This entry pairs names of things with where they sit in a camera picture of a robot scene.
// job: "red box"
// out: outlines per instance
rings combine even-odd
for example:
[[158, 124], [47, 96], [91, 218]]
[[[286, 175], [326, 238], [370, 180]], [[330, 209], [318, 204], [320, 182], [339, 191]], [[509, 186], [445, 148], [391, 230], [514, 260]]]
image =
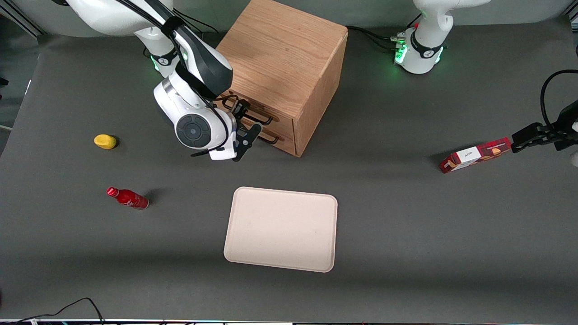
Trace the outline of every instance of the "red box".
[[442, 161], [439, 168], [443, 173], [453, 172], [458, 169], [498, 158], [503, 153], [508, 152], [511, 148], [512, 143], [508, 138], [488, 142], [485, 145], [479, 145], [454, 152]]

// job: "green led light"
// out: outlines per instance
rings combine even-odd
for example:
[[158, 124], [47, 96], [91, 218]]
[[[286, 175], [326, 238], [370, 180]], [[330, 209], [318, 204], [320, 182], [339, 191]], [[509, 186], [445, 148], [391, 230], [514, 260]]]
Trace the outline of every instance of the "green led light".
[[398, 50], [398, 52], [395, 55], [395, 61], [399, 64], [401, 64], [403, 62], [403, 59], [405, 58], [405, 54], [407, 53], [407, 45], [402, 46], [401, 49]]
[[154, 61], [154, 59], [153, 59], [153, 56], [150, 57], [150, 60], [151, 60], [151, 61], [153, 62], [153, 64], [154, 64], [154, 69], [155, 69], [156, 71], [160, 71], [160, 70], [158, 69], [157, 63], [156, 63], [156, 62]]
[[435, 59], [435, 62], [436, 62], [436, 63], [438, 63], [438, 62], [439, 62], [439, 59], [442, 57], [442, 52], [443, 52], [443, 46], [442, 46], [442, 48], [441, 48], [441, 49], [439, 49], [438, 58], [437, 58], [437, 59]]

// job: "wooden drawer unit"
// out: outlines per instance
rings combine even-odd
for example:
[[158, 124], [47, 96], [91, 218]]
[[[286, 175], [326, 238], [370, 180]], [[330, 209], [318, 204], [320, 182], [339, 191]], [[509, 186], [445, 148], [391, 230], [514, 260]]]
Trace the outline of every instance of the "wooden drawer unit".
[[[247, 102], [249, 102], [251, 107], [247, 115], [251, 116], [253, 119], [263, 122], [267, 122], [269, 119], [271, 119], [271, 122], [268, 125], [263, 126], [263, 132], [261, 133], [260, 138], [271, 143], [274, 147], [296, 156], [293, 119], [291, 117], [286, 116], [274, 109], [266, 108], [264, 105], [255, 102], [255, 100], [246, 98], [241, 94], [234, 93], [233, 91], [228, 91], [226, 94], [235, 94], [239, 96], [239, 99], [245, 99]], [[233, 105], [233, 103], [234, 99], [231, 99], [228, 102], [228, 105]], [[250, 128], [255, 123], [253, 120], [245, 117], [241, 120], [241, 122], [247, 128]]]
[[[251, 0], [217, 50], [262, 137], [300, 157], [339, 85], [347, 28], [272, 0]], [[251, 126], [253, 122], [243, 119]]]

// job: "circular button panel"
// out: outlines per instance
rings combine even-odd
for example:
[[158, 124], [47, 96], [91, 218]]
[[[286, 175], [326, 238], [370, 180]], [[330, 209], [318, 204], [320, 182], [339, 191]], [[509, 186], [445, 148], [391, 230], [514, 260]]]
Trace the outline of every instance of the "circular button panel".
[[189, 147], [202, 148], [211, 141], [209, 123], [200, 115], [188, 114], [181, 117], [176, 131], [179, 140]]

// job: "red aluminum bottle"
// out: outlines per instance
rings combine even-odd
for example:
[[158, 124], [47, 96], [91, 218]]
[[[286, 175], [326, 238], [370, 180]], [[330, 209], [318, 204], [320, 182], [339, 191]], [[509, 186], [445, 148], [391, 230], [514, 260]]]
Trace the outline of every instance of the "red aluminum bottle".
[[119, 190], [114, 187], [109, 187], [106, 193], [109, 196], [116, 198], [118, 203], [128, 205], [137, 210], [144, 210], [149, 207], [149, 201], [147, 198], [138, 195], [131, 190]]

